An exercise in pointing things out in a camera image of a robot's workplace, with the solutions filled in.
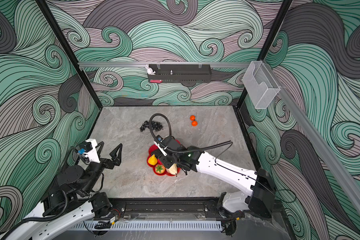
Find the beige pear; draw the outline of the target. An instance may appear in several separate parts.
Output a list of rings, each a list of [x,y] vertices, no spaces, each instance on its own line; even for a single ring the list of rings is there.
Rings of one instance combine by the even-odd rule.
[[[172,164],[169,168],[166,168],[166,173],[168,176],[176,176],[178,172],[177,164]]]

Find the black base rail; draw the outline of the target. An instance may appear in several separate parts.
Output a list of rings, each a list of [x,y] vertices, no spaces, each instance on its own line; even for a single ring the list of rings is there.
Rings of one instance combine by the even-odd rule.
[[[114,209],[126,214],[202,214],[207,218],[241,217],[250,210],[230,213],[218,197],[200,198],[109,198]]]

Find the black wall shelf tray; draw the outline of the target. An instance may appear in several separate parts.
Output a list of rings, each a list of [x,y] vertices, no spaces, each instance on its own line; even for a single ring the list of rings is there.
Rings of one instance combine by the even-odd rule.
[[[196,83],[209,83],[212,79],[210,65],[194,64],[149,64],[156,72],[148,75],[148,80],[162,80],[162,83],[180,83],[192,86]]]

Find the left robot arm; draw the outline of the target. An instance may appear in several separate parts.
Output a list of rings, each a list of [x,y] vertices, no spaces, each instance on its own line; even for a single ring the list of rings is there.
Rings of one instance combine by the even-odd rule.
[[[110,229],[122,216],[107,194],[95,191],[105,169],[112,170],[122,162],[123,145],[100,157],[104,142],[87,140],[70,147],[55,177],[56,183],[44,194],[36,207],[7,231],[0,231],[0,240],[51,240],[74,225],[100,219],[95,232]]]

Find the clear plastic wall bin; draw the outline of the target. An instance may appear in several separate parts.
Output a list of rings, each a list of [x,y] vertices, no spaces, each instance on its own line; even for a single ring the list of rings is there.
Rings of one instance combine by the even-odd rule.
[[[280,91],[276,75],[263,61],[252,61],[242,81],[257,110],[267,109]]]

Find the black grape bunch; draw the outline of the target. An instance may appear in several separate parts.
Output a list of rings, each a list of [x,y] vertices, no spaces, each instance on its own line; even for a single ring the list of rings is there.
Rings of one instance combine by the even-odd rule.
[[[155,122],[152,121],[152,123],[150,124],[148,121],[145,121],[141,127],[140,127],[140,131],[143,132],[145,129],[152,129],[153,131],[161,131],[163,129],[163,125],[160,122]]]

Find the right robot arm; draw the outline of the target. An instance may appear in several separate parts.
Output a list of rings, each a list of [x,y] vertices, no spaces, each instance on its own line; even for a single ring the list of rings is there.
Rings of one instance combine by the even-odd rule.
[[[154,122],[157,114],[144,123],[154,139],[155,149],[149,153],[147,164],[156,175],[176,176],[180,171],[185,174],[195,172],[215,177],[237,188],[235,193],[222,193],[217,209],[220,215],[229,217],[233,214],[250,211],[256,217],[272,218],[275,201],[291,204],[297,195],[288,189],[278,189],[269,172],[264,169],[247,170],[214,157],[208,151],[220,147],[230,148],[232,141],[198,148],[186,148],[173,135],[163,138],[156,134],[162,126]]]

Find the red flower-shaped fruit bowl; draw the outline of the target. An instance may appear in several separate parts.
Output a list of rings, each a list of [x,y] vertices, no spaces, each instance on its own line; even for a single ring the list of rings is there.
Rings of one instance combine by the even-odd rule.
[[[155,166],[150,166],[149,164],[148,164],[148,158],[151,156],[151,155],[155,155],[156,156],[156,158],[158,159],[158,163],[157,164],[159,164],[159,165],[164,165],[163,163],[162,163],[162,159],[164,158],[164,155],[160,152],[160,150],[158,149],[158,147],[156,146],[156,145],[152,145],[152,146],[150,146],[150,148],[149,148],[149,150],[148,150],[148,153],[149,153],[149,155],[148,155],[148,157],[147,157],[147,160],[146,160],[146,162],[147,162],[147,165],[150,167],[150,168],[152,168],[152,170],[153,170],[153,173],[155,174],[155,175],[157,175],[157,176],[168,176],[167,175],[167,173],[165,172],[164,174],[162,174],[162,175],[158,175],[158,174],[156,174],[155,173]]]

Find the red strawberry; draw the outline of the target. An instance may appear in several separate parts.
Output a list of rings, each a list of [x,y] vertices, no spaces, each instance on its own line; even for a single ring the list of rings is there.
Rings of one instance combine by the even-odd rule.
[[[162,175],[166,172],[166,168],[164,165],[159,165],[157,164],[155,166],[155,173],[158,174],[158,175]]]

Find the white figurine on shelf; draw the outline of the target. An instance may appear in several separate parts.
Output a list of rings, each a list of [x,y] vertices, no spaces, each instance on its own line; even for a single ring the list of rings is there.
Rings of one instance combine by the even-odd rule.
[[[146,65],[145,69],[147,70],[148,75],[155,75],[156,74],[156,72],[149,65]]]

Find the small yellow lemon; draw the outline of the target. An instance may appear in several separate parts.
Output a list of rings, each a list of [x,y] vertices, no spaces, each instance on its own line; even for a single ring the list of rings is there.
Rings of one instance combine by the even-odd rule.
[[[158,163],[158,159],[156,158],[155,155],[151,155],[151,156],[148,158],[148,164],[149,164],[150,166],[155,166],[157,163]]]

